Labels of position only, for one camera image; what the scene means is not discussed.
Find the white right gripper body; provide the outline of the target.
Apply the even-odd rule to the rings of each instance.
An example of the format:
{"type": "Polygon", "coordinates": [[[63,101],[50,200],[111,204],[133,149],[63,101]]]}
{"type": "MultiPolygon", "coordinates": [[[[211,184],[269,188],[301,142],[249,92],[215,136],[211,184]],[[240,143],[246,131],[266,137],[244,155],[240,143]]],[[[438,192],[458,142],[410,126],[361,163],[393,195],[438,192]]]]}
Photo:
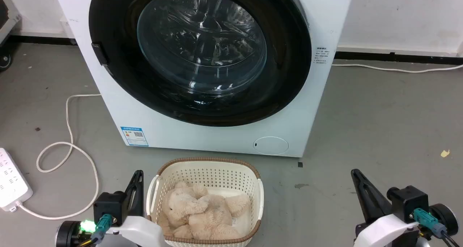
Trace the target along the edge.
{"type": "Polygon", "coordinates": [[[377,219],[362,230],[356,240],[355,247],[385,247],[404,234],[407,229],[418,227],[418,222],[405,223],[397,216],[390,214],[377,219]]]}

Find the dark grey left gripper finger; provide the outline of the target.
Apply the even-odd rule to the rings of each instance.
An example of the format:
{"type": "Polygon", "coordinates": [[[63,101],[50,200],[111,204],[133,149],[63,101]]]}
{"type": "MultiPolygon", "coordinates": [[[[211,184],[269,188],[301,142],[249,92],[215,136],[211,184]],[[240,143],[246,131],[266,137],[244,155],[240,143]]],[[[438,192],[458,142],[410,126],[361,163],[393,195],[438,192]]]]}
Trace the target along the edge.
{"type": "Polygon", "coordinates": [[[144,217],[144,172],[137,170],[131,179],[131,216],[144,217]]]}
{"type": "Polygon", "coordinates": [[[125,190],[123,210],[127,216],[138,216],[138,172],[134,172],[125,190]]]}

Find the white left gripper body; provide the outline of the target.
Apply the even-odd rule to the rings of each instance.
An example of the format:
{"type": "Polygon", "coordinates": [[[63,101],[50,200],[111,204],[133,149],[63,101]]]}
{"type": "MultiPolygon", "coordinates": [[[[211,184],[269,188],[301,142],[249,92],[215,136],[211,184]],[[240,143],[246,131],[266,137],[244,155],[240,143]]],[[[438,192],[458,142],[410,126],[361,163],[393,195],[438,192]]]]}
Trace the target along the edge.
{"type": "Polygon", "coordinates": [[[120,227],[111,227],[104,247],[166,247],[161,227],[142,216],[127,216],[120,227]]]}

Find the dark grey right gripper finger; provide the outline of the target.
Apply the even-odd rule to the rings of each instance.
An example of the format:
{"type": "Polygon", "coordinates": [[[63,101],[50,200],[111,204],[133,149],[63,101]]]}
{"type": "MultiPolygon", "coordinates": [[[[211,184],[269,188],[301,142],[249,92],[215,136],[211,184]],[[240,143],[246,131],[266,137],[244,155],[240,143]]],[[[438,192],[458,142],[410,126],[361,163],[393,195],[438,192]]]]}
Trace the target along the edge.
{"type": "Polygon", "coordinates": [[[375,202],[377,204],[377,207],[380,209],[380,215],[379,215],[379,217],[377,219],[379,219],[379,218],[381,218],[383,216],[387,216],[387,215],[392,214],[392,212],[391,212],[392,205],[389,202],[389,200],[385,196],[383,196],[383,194],[376,187],[375,187],[375,190],[374,189],[371,190],[369,195],[373,196],[373,193],[376,194],[375,195],[375,199],[376,199],[375,202]]]}
{"type": "Polygon", "coordinates": [[[365,222],[372,223],[380,215],[380,209],[375,202],[376,194],[369,195],[372,189],[375,190],[375,187],[359,169],[352,169],[351,176],[365,222]]]}

